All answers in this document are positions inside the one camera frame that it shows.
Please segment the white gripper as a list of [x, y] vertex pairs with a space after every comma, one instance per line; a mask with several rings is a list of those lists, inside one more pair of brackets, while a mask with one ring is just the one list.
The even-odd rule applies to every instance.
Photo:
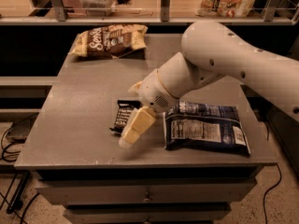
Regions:
[[178, 102], [178, 98], [174, 98], [164, 87], [157, 69], [131, 86], [128, 92], [138, 95], [144, 106], [132, 111], [119, 140], [122, 148], [131, 147], [152, 126], [156, 113], [163, 113]]

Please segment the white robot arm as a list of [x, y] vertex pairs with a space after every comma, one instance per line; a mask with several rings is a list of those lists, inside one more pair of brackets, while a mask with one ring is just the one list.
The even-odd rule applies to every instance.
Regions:
[[221, 23], [197, 21], [182, 35], [181, 51], [130, 88], [142, 107], [130, 115], [119, 145], [130, 147], [158, 113], [224, 76], [241, 81], [299, 121], [298, 61], [258, 49]]

